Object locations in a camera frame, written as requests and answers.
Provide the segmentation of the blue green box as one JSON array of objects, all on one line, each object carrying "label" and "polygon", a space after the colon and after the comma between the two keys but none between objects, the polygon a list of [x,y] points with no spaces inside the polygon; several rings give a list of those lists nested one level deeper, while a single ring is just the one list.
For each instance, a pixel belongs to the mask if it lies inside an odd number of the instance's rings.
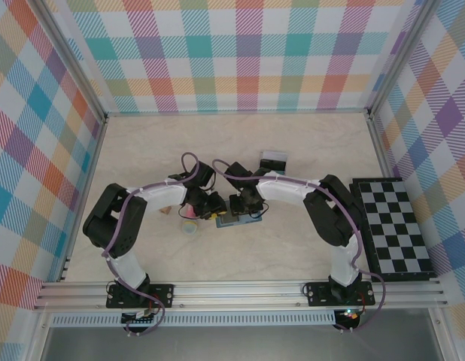
[{"label": "blue green box", "polygon": [[231,226],[242,226],[250,223],[257,223],[262,220],[261,213],[255,214],[243,214],[233,215],[231,210],[228,210],[225,214],[220,215],[216,219],[216,227],[218,229],[231,227]]}]

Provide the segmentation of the pink toy microphone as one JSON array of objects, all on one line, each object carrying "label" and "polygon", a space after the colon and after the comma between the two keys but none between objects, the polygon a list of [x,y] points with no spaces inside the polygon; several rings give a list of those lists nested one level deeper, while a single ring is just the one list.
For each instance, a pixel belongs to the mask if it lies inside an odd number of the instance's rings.
[{"label": "pink toy microphone", "polygon": [[186,235],[193,235],[198,229],[198,221],[197,216],[193,210],[193,206],[189,204],[185,204],[182,207],[178,214],[183,219],[182,223],[182,231]]}]

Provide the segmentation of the left controller board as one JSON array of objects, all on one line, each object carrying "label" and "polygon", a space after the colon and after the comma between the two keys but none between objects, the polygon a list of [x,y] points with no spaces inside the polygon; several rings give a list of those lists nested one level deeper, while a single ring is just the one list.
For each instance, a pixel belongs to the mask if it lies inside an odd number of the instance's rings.
[{"label": "left controller board", "polygon": [[138,324],[138,325],[148,325],[154,323],[154,318],[156,314],[149,311],[133,311],[133,312],[124,312],[121,314],[120,322],[122,324]]}]

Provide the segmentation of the controller board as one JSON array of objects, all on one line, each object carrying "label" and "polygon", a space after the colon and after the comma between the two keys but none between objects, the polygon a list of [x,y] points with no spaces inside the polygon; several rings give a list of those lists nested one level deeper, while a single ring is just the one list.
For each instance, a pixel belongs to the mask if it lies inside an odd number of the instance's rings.
[{"label": "controller board", "polygon": [[121,314],[120,322],[122,324],[138,324],[138,325],[148,325],[154,323],[154,318],[156,314],[149,311],[133,311],[133,312],[124,312]]},{"label": "controller board", "polygon": [[362,311],[358,309],[345,309],[334,312],[335,324],[340,331],[356,329],[360,325]]}]

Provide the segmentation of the right controller board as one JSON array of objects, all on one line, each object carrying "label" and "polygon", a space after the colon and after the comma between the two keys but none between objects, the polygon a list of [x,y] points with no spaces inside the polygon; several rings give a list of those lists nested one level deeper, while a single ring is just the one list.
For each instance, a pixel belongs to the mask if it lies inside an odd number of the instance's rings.
[{"label": "right controller board", "polygon": [[356,329],[360,325],[362,311],[358,309],[345,309],[334,312],[335,324],[340,331]]}]

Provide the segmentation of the black and white chessboard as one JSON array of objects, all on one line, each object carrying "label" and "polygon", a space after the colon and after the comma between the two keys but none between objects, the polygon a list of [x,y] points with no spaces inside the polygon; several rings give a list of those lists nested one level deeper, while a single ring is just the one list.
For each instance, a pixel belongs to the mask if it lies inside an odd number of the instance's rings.
[{"label": "black and white chessboard", "polygon": [[360,231],[369,270],[386,282],[435,278],[403,180],[355,178],[350,191],[365,214]]}]

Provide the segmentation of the aluminium mounting rail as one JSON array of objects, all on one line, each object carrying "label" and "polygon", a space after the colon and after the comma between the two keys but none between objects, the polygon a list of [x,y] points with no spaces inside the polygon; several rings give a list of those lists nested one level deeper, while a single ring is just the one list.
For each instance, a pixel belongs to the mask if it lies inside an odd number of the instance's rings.
[{"label": "aluminium mounting rail", "polygon": [[[41,287],[35,310],[105,311],[108,282],[56,282]],[[315,295],[305,281],[174,281],[172,311],[303,311]],[[446,308],[448,301],[437,279],[374,283],[367,293],[384,309]]]}]

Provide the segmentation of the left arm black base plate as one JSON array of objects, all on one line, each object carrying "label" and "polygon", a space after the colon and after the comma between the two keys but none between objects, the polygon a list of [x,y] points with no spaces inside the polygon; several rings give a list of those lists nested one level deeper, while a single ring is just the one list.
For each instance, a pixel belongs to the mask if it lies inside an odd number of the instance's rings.
[{"label": "left arm black base plate", "polygon": [[107,298],[105,302],[106,308],[158,308],[159,304],[152,301],[153,297],[162,302],[165,308],[172,306],[174,296],[173,284],[150,284],[148,289],[141,288],[142,293],[147,293],[149,296],[144,297],[137,292],[128,290],[121,284],[113,283],[106,287]]}]

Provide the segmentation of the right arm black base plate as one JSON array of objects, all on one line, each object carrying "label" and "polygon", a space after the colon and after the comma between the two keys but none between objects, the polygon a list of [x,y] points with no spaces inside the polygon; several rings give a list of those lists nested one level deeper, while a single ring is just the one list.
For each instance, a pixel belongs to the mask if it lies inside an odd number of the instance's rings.
[{"label": "right arm black base plate", "polygon": [[331,284],[329,281],[308,282],[304,284],[303,294],[307,297],[308,306],[370,306],[375,304],[372,284],[361,281],[348,287]]}]

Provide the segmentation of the aluminium side rail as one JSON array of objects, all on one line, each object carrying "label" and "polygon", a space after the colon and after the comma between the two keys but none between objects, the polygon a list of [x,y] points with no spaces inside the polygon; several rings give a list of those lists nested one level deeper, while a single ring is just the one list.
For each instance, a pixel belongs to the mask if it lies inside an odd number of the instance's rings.
[{"label": "aluminium side rail", "polygon": [[61,254],[61,257],[59,258],[59,264],[58,264],[58,269],[56,270],[54,276],[53,276],[53,282],[60,282],[62,280],[62,276],[64,273],[66,273],[65,270],[65,264],[68,263],[71,259],[71,255],[74,250],[75,242],[77,240],[77,236],[79,233],[79,230],[81,228],[81,220],[84,215],[86,203],[87,203],[87,198],[90,193],[90,187],[93,182],[93,177],[94,173],[96,170],[96,165],[99,160],[100,152],[102,149],[102,145],[105,139],[105,134],[107,132],[108,128],[108,118],[106,117],[100,126],[99,129],[99,136],[97,139],[96,143],[96,148],[93,152],[93,156],[90,160],[90,164],[87,170],[87,177],[85,179],[85,184],[84,184],[84,189],[81,193],[81,197],[79,198],[79,202],[77,204],[77,214],[74,219],[73,227],[71,229],[71,234],[68,237],[65,245],[63,252]]},{"label": "aluminium side rail", "polygon": [[446,198],[417,126],[409,120],[406,124],[407,137],[404,138],[397,124],[390,122],[394,128],[394,141],[390,143],[381,132],[381,119],[370,116],[367,120],[371,123],[372,135],[378,140],[379,153],[386,159],[387,171],[394,177],[402,178],[405,183],[433,273],[440,277],[451,268],[435,224],[436,215],[446,206]]}]

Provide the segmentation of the aluminium frame post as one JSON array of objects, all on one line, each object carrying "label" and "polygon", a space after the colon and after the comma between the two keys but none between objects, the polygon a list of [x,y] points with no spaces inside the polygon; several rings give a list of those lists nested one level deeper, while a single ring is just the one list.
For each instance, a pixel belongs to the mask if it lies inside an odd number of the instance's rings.
[{"label": "aluminium frame post", "polygon": [[387,46],[389,52],[366,103],[365,116],[368,122],[373,121],[375,114],[386,101],[441,1],[406,1],[406,14],[400,15],[400,27],[394,30],[394,42]]},{"label": "aluminium frame post", "polygon": [[105,124],[107,114],[45,0],[26,0],[93,113]]}]

